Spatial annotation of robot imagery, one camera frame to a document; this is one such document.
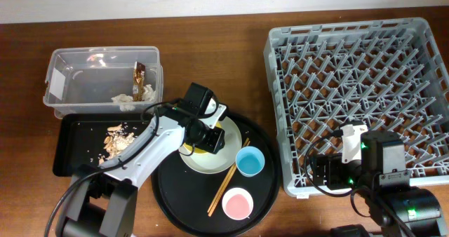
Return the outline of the yellow plastic bowl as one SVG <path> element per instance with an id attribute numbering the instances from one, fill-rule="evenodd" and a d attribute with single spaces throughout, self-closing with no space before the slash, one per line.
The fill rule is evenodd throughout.
<path id="1" fill-rule="evenodd" d="M 217 154 L 225 146 L 225 131 L 220 122 L 214 128 L 194 127 L 193 132 L 188 131 L 187 141 L 181 148 L 186 155 Z"/>

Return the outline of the light blue plastic cup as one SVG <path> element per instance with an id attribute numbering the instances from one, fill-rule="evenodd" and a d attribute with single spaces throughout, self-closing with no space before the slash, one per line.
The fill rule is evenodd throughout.
<path id="1" fill-rule="evenodd" d="M 263 170 L 265 157 L 257 147 L 247 146 L 239 150 L 235 164 L 244 177 L 253 177 Z"/>

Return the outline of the white tissue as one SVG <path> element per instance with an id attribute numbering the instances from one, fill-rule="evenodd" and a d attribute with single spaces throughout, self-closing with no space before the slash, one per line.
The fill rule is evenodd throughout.
<path id="1" fill-rule="evenodd" d="M 140 102 L 151 102 L 156 99 L 156 91 L 152 88 L 151 84 L 143 86 L 143 94 L 141 96 Z M 120 94 L 111 98 L 112 102 L 119 103 L 120 111 L 135 111 L 136 106 L 130 104 L 134 102 L 133 96 Z"/>

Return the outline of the pink plastic cup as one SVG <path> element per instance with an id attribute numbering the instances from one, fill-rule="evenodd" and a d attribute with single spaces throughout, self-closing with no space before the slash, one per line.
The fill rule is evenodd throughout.
<path id="1" fill-rule="evenodd" d="M 250 216 L 254 208 L 253 198 L 243 188 L 231 188 L 222 197 L 222 209 L 228 218 L 243 220 Z"/>

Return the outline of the brown foil snack wrapper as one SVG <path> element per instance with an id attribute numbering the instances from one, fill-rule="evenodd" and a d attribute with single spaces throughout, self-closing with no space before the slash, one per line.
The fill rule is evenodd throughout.
<path id="1" fill-rule="evenodd" d="M 133 70 L 133 101 L 142 101 L 142 96 L 144 93 L 144 81 L 145 81 L 145 71 L 146 67 L 140 63 L 136 62 Z"/>

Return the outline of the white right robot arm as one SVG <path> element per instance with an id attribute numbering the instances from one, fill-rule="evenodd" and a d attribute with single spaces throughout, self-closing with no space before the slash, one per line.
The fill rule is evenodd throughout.
<path id="1" fill-rule="evenodd" d="M 414 187 L 406 168 L 405 144 L 395 132 L 363 133 L 356 145 L 361 157 L 345 161 L 341 154 L 304 155 L 304 169 L 311 168 L 309 182 L 324 182 L 324 194 L 362 197 L 368 217 L 380 226 L 383 236 L 447 236 L 442 207 L 429 190 Z"/>

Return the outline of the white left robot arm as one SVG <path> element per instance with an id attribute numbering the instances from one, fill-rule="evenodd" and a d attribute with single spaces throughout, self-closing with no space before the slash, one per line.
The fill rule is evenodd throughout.
<path id="1" fill-rule="evenodd" d="M 169 103 L 156 107 L 149 125 L 121 154 L 74 171 L 45 232 L 56 220 L 56 236 L 132 236 L 146 179 L 185 142 L 209 152 L 223 148 L 224 132 L 216 124 L 226 113 L 224 104 L 212 104 L 202 115 Z"/>

